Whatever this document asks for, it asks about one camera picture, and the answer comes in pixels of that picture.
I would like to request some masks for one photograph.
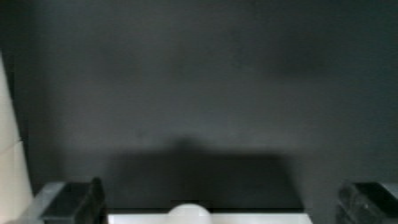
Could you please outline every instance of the white object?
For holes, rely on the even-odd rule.
[[[312,224],[305,213],[209,214],[193,204],[177,206],[169,214],[110,214],[108,224]]]
[[[0,58],[0,224],[19,218],[30,200],[25,154]]]

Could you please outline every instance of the dark gray wall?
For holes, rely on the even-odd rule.
[[[186,138],[284,157],[316,223],[343,180],[398,181],[396,1],[5,0],[0,32],[35,189],[96,175],[128,206]]]

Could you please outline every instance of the black clamp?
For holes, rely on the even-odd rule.
[[[19,219],[21,224],[106,224],[101,180],[46,184]]]
[[[344,183],[339,189],[337,224],[398,224],[398,198],[391,185]]]

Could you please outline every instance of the white surface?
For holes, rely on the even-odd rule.
[[[108,224],[163,224],[165,214],[110,214]],[[211,214],[213,224],[312,224],[307,214]]]
[[[19,217],[30,200],[25,155],[0,58],[0,224]]]
[[[10,105],[3,64],[0,57],[0,155],[19,140],[14,110]]]
[[[32,201],[21,143],[0,154],[0,224],[19,218]]]

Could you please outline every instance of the dark background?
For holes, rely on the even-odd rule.
[[[295,189],[323,224],[343,181],[398,182],[394,0],[2,0],[0,47],[35,191],[96,175],[112,208],[160,208],[174,187],[218,207]]]

